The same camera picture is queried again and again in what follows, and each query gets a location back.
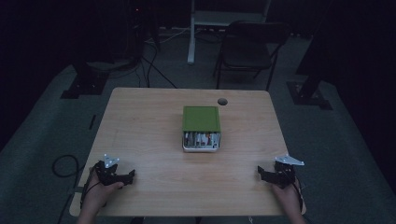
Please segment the black stand base plate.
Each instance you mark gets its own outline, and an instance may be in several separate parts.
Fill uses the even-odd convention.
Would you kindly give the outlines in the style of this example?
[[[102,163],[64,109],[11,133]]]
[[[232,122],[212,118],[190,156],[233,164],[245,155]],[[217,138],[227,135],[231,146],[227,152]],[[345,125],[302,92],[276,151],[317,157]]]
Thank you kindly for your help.
[[[87,63],[73,63],[76,77],[68,90],[65,90],[62,99],[77,99],[80,95],[101,95],[106,81],[109,77],[108,72],[97,71]]]
[[[315,105],[322,110],[332,110],[332,106],[321,94],[319,89],[313,89],[303,82],[288,81],[287,87],[292,101],[296,105]]]

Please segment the black folding chair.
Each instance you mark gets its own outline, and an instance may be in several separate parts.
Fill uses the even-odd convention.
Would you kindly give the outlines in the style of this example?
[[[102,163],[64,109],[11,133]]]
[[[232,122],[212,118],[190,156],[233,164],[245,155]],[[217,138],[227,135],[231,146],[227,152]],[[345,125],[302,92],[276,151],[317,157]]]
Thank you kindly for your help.
[[[265,90],[269,91],[279,50],[286,44],[291,27],[285,22],[234,21],[226,29],[213,71],[219,88],[222,71],[270,70]]]

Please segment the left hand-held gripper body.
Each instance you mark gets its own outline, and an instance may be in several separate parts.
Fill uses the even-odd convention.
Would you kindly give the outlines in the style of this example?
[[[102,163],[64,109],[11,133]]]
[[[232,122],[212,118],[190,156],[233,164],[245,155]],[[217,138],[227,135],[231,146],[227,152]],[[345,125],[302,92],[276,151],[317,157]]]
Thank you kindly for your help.
[[[124,182],[123,177],[116,174],[119,161],[119,158],[105,154],[103,159],[94,165],[94,170],[103,185],[108,186],[117,182]]]

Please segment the green storage box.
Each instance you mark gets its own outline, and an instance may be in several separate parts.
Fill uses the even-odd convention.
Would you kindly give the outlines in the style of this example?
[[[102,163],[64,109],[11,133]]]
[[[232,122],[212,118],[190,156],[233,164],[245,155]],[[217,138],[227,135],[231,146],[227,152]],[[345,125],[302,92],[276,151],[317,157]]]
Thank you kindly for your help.
[[[182,130],[219,133],[219,109],[216,106],[184,106]]]

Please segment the white metal desk frame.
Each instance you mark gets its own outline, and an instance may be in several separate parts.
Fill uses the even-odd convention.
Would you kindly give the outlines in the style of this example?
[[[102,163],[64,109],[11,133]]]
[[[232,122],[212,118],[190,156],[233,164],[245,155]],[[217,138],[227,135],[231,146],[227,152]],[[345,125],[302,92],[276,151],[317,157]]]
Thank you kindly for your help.
[[[190,43],[187,64],[193,65],[195,62],[195,35],[197,26],[228,26],[231,22],[238,20],[266,21],[271,2],[272,0],[264,0],[261,12],[251,13],[200,10],[195,7],[195,0],[191,0]]]

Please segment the person's right hand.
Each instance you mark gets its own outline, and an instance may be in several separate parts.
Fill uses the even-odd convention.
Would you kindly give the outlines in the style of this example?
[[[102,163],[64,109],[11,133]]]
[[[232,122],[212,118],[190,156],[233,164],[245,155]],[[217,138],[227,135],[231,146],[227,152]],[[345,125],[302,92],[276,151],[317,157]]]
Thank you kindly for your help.
[[[300,206],[301,192],[299,187],[298,179],[295,179],[293,184],[283,189],[277,185],[272,185],[272,191],[286,215],[302,213],[302,208]]]

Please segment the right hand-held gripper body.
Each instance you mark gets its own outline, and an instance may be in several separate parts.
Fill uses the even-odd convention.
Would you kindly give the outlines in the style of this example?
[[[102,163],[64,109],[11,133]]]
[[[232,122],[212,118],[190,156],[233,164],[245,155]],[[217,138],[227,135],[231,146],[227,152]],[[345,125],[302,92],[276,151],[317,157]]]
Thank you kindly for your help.
[[[304,162],[293,158],[289,154],[275,158],[275,171],[279,178],[276,184],[282,189],[294,183],[295,165],[304,166]]]

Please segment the person's left hand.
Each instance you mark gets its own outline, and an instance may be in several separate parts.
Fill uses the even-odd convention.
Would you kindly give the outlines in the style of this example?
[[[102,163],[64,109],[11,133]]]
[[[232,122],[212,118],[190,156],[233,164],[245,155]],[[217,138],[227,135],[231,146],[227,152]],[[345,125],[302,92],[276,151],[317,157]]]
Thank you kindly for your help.
[[[111,194],[123,186],[122,182],[105,186],[100,182],[96,172],[93,171],[79,216],[84,219],[95,218]]]

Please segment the white drawer with small parts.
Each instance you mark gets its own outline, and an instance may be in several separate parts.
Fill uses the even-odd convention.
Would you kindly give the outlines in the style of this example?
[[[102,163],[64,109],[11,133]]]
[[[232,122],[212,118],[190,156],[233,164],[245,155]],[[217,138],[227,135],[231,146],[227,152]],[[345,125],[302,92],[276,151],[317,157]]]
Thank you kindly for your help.
[[[216,152],[220,145],[220,133],[184,132],[182,146],[186,152]]]

